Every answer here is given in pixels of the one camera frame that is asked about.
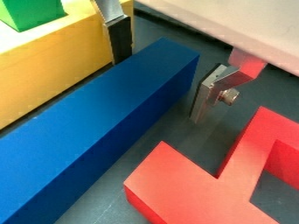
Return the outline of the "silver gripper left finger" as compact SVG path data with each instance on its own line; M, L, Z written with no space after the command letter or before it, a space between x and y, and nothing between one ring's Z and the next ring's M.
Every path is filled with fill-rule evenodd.
M103 20L111 63L117 64L132 55L130 17L123 13L118 0L93 1Z

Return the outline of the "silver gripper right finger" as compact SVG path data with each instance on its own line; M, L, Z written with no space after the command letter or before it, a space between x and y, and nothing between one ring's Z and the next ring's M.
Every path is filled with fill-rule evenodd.
M194 123L217 102L229 106L233 104L238 97L236 87L252 81L265 65L266 62L254 55L237 48L232 49L228 66L216 65L198 84L189 114Z

